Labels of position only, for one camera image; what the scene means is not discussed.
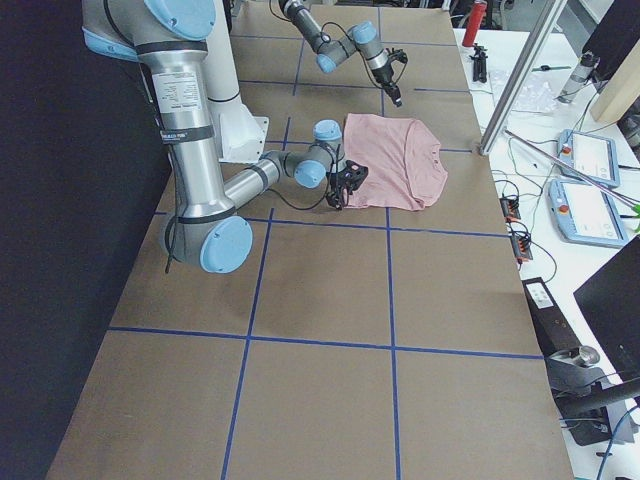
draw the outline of white table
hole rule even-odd
[[[455,30],[458,44],[461,44],[464,30]],[[510,71],[516,63],[520,51],[527,39],[526,32],[500,32],[481,30],[478,32],[476,42],[487,49],[487,71],[491,74],[495,70]],[[481,126],[486,127],[494,111],[494,98],[491,93],[491,83],[479,83],[472,81],[472,60],[469,58],[473,54],[473,49],[460,46],[460,55],[467,74],[469,89],[472,92],[474,108]],[[548,80],[551,90],[559,94],[567,78],[571,74],[573,67],[577,64],[578,57],[571,49],[565,36],[562,34],[552,34],[543,49],[540,58],[535,65],[569,66],[569,69],[551,70],[543,72],[544,78]],[[575,100],[569,105],[559,104],[557,110],[552,113],[521,113],[512,112],[508,119],[508,127],[514,133],[533,141],[545,141],[557,139],[560,132],[567,128],[573,128],[576,121],[583,115],[587,104],[595,94],[595,88],[590,85],[581,90]],[[587,112],[584,118],[583,131],[590,131],[603,127],[603,124],[595,122],[590,113]],[[608,126],[599,130],[598,135],[612,138],[616,143],[618,160],[621,165],[638,166],[638,160],[629,148],[624,137],[616,125]],[[539,145],[540,148],[549,153],[555,153],[555,143]],[[507,144],[507,137],[503,135],[496,143],[490,154],[491,167],[494,169],[494,178],[507,179],[516,184],[520,194],[538,194],[540,190],[531,182],[517,175],[517,172],[531,178],[542,185],[547,178],[551,164],[546,159],[532,153],[525,146],[517,141],[512,142],[512,153],[515,158],[512,162]],[[559,175],[554,170],[553,177]],[[509,185],[505,188],[505,183],[497,183],[498,193],[503,189],[506,194],[514,193],[514,188]],[[621,193],[638,197],[640,195],[640,174],[633,171],[621,170]],[[533,241],[543,246],[555,258],[558,270],[547,287],[554,296],[556,302],[566,316],[569,324],[574,329],[580,341],[585,345],[591,345],[602,349],[588,327],[576,301],[573,292],[580,287],[595,271],[604,265],[618,250],[593,247],[587,245],[576,245],[565,242],[553,224],[550,208],[547,201],[546,190],[540,199],[536,209],[537,200],[533,197],[522,197],[520,201],[520,213],[522,221],[529,229],[533,226]],[[626,206],[616,201],[616,206],[621,214],[632,213]],[[632,229],[637,222],[625,221],[629,237],[633,237]],[[551,259],[539,248],[533,247],[534,260],[523,264],[520,270],[522,279],[533,277],[550,278],[553,272]],[[602,355],[603,360],[599,366],[605,373],[612,373],[615,369],[609,360]],[[612,378],[612,382],[619,381],[617,377]],[[633,415],[636,423],[640,423],[640,415],[636,411]],[[595,479],[600,457],[596,452],[602,452],[606,448],[606,443],[595,444],[587,447],[578,446],[569,432],[565,432],[567,449],[571,459],[572,467],[576,477]],[[636,434],[634,444],[614,445],[613,456],[607,460],[603,479],[613,479],[616,476],[626,476],[630,478],[640,478],[640,434]]]

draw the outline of metal pole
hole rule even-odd
[[[640,395],[640,378],[614,385],[600,392],[590,393],[584,397],[559,398],[556,405],[564,417],[573,417],[638,395]]]
[[[518,140],[519,142],[524,143],[527,147],[529,147],[531,150],[534,150],[536,152],[538,152],[540,155],[543,155],[545,158],[551,160],[552,163],[558,165],[560,168],[564,168],[565,170],[570,171],[571,173],[573,173],[575,176],[579,177],[581,180],[593,185],[594,187],[596,187],[598,190],[600,190],[603,193],[606,193],[607,195],[615,198],[616,200],[618,200],[620,203],[622,203],[623,205],[626,205],[629,208],[634,208],[635,207],[635,203],[630,201],[629,199],[623,197],[622,195],[620,195],[618,192],[615,192],[613,190],[610,190],[609,188],[605,187],[604,185],[602,185],[601,183],[598,183],[597,181],[595,181],[593,178],[591,178],[589,175],[586,175],[584,173],[582,173],[580,170],[575,169],[574,167],[572,167],[571,165],[568,165],[566,163],[564,163],[562,160],[560,160],[559,158],[554,157],[553,155],[549,155],[547,152],[545,152],[544,150],[539,149],[538,147],[536,147],[534,144],[532,144],[531,142],[528,142],[527,140],[525,140],[524,138],[516,135],[515,133],[513,133],[510,130],[505,130],[504,133],[506,133],[507,135],[512,136],[513,138],[515,138],[516,140]]]
[[[551,33],[551,30],[553,30],[566,4],[567,0],[547,0],[547,3],[542,8],[540,17],[522,48],[520,58],[518,58],[513,68],[509,81],[504,87],[504,92],[498,101],[496,110],[493,112],[493,116],[491,120],[489,120],[489,125],[487,125],[484,136],[480,141],[480,153],[482,155],[488,155],[493,148],[514,102],[518,98],[518,95],[520,95],[527,75],[529,75],[529,72],[533,68],[538,54],[542,50],[547,37]]]

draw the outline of warning label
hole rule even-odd
[[[153,75],[153,86],[156,89],[160,113],[202,109],[195,72],[157,73]]]

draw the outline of red bottle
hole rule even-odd
[[[482,23],[482,17],[484,17],[487,11],[486,0],[475,0],[473,3],[473,10],[471,10],[471,16],[469,17],[469,23],[467,24],[467,31],[464,34],[462,40],[463,47],[473,47],[473,43],[476,40],[476,33],[480,29]]]

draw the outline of light blue joint cap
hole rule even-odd
[[[82,27],[82,31],[84,32],[84,43],[92,52],[106,57],[117,58],[118,60],[138,61],[138,55],[133,48],[96,35],[84,27]]]
[[[252,244],[253,232],[244,218],[225,218],[205,238],[200,266],[209,273],[233,272],[247,259]]]
[[[154,17],[186,40],[204,40],[216,21],[212,0],[144,0]]]
[[[336,62],[331,60],[331,58],[324,53],[321,53],[316,57],[316,63],[324,73],[331,73],[337,67]]]
[[[359,23],[353,27],[353,39],[360,45],[369,43],[371,40],[376,38],[377,35],[378,31],[376,30],[376,27],[374,27],[373,23],[369,20]]]
[[[327,171],[317,160],[305,160],[298,164],[293,173],[296,182],[306,188],[316,188],[322,182]]]
[[[313,127],[313,137],[321,142],[332,142],[342,138],[342,131],[335,120],[320,120]]]

